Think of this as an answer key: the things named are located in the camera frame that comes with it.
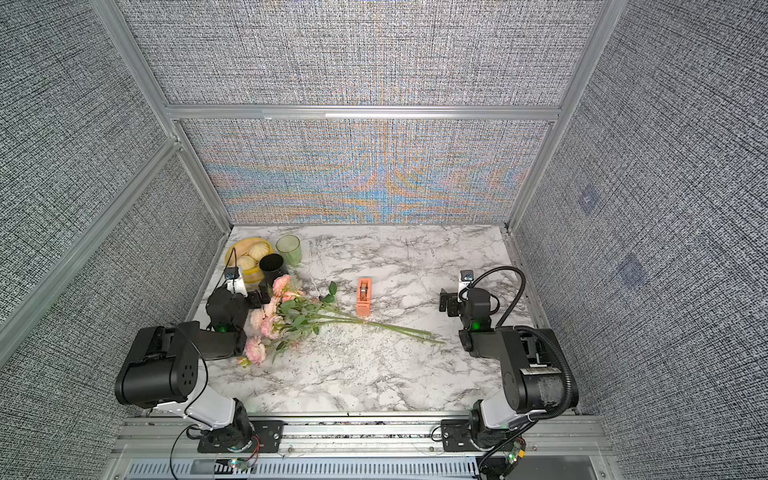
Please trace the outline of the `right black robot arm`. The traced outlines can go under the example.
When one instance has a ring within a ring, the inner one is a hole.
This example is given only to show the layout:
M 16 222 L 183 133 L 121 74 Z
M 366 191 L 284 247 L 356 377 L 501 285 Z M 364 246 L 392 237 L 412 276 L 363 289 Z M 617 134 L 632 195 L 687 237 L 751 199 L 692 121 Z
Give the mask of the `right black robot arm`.
M 461 319 L 459 339 L 470 356 L 499 362 L 502 382 L 497 393 L 475 402 L 466 420 L 441 422 L 446 451 L 488 451 L 578 405 L 575 376 L 551 329 L 492 326 L 491 294 L 483 289 L 442 290 L 439 310 Z

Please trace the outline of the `orange tape dispenser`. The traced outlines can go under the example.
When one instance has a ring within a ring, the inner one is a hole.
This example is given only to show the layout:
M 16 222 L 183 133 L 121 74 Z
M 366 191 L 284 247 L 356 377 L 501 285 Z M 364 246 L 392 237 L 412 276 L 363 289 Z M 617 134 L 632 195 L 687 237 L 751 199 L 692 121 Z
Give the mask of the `orange tape dispenser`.
M 359 317 L 367 318 L 371 315 L 372 304 L 372 280 L 370 278 L 360 278 L 356 295 L 356 314 Z

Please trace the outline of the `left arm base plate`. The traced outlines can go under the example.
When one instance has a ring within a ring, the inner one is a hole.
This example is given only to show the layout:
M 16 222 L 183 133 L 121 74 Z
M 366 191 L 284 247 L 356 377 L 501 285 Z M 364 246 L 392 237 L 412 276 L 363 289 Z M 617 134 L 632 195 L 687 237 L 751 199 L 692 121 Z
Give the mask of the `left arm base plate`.
M 203 431 L 197 446 L 198 453 L 277 453 L 283 437 L 285 423 L 280 420 L 251 421 L 242 430 L 227 426 Z

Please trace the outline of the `pink flower bouquet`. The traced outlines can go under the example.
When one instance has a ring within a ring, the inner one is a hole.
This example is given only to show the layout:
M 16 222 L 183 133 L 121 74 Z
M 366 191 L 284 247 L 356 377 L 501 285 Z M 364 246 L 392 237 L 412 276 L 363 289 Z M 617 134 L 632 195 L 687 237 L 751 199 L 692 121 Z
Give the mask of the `pink flower bouquet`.
M 371 326 L 421 342 L 441 342 L 429 331 L 376 322 L 343 311 L 337 302 L 338 285 L 334 281 L 329 283 L 325 294 L 311 297 L 286 274 L 278 277 L 268 292 L 267 303 L 251 310 L 247 316 L 245 346 L 237 358 L 242 368 L 260 366 L 332 325 Z

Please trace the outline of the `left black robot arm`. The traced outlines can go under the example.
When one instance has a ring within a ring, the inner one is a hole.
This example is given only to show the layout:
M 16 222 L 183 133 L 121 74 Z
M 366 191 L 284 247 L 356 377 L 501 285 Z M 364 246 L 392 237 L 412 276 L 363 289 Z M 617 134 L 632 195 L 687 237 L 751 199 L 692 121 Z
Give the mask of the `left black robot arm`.
M 115 380 L 117 401 L 191 421 L 201 453 L 262 449 L 270 427 L 255 425 L 241 400 L 213 388 L 208 364 L 245 354 L 248 315 L 266 302 L 263 288 L 218 287 L 206 303 L 208 327 L 189 321 L 139 330 Z

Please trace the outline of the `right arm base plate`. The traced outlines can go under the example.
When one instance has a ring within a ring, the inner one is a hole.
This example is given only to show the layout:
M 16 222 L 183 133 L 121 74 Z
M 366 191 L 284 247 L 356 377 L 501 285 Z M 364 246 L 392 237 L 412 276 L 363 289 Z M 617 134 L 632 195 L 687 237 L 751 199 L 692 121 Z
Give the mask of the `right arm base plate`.
M 439 430 L 445 452 L 488 451 L 515 435 L 513 430 L 491 429 L 470 419 L 443 419 Z

